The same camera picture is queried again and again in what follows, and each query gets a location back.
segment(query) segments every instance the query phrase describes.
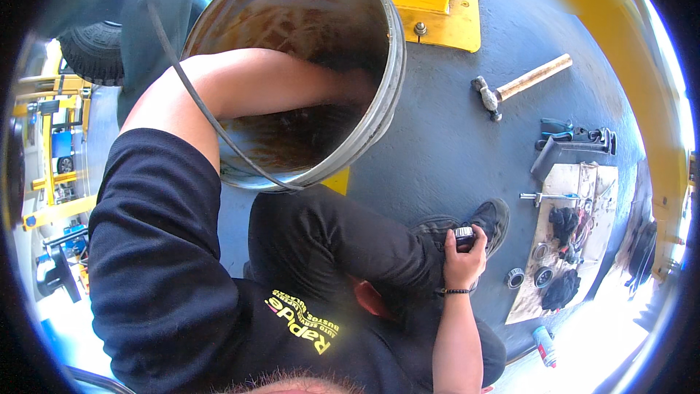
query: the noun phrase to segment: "hand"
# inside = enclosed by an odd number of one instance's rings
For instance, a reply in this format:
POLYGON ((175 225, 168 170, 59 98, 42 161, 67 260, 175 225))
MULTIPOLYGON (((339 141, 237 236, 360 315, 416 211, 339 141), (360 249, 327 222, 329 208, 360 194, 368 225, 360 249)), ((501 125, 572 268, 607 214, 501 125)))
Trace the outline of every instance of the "hand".
POLYGON ((370 107, 377 87, 372 82, 372 76, 364 69, 356 68, 342 75, 344 84, 343 100, 348 105, 357 105, 366 110, 370 107))
POLYGON ((472 229, 475 241, 469 252, 457 252, 454 232, 447 230, 447 237, 444 240, 443 269, 446 289, 470 289, 486 269, 486 234, 477 225, 472 225, 472 229))

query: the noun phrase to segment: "bolt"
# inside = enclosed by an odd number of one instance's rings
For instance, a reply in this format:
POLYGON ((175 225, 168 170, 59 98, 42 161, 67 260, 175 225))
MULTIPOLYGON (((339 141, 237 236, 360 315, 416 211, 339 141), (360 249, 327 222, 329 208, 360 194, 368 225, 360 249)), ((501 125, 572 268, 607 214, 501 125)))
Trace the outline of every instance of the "bolt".
POLYGON ((418 36, 425 35, 428 33, 428 28, 425 27, 425 23, 418 22, 413 28, 413 32, 415 32, 418 36))

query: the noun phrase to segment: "spray can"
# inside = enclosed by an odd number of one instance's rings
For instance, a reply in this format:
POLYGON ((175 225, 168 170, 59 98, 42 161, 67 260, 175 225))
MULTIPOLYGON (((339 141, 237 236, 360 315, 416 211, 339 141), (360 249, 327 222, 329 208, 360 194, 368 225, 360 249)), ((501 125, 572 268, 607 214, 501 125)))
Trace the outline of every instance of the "spray can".
POLYGON ((540 352, 540 357, 545 366, 556 368, 555 343, 552 342, 552 337, 549 336, 547 328, 541 325, 532 332, 532 337, 537 343, 537 350, 540 352))

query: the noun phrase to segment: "black rag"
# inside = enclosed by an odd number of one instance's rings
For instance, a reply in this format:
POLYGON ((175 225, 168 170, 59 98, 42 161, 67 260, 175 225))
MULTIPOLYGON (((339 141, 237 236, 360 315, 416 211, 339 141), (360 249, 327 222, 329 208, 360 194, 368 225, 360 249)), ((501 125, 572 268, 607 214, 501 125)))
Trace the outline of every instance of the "black rag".
POLYGON ((559 246, 568 245, 569 239, 576 227, 578 227, 578 212, 571 207, 553 207, 549 212, 549 221, 552 223, 555 238, 559 240, 559 246))
POLYGON ((581 277, 575 269, 569 269, 549 285, 547 294, 542 298, 542 309, 554 311, 564 307, 578 292, 579 284, 581 284, 581 277))

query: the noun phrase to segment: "wooden hammer handle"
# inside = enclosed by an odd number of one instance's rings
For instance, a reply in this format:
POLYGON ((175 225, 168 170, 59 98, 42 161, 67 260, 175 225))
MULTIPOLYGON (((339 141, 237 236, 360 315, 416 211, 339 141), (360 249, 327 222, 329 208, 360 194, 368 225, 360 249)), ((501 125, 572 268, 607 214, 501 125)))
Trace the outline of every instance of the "wooden hammer handle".
POLYGON ((512 80, 511 82, 504 84, 496 89, 497 94, 500 96, 501 101, 513 96, 515 93, 522 92, 525 89, 532 87, 540 81, 546 80, 548 77, 561 72, 568 66, 571 66, 573 61, 569 54, 564 54, 561 57, 551 60, 549 63, 539 66, 535 70, 532 70, 521 77, 512 80))

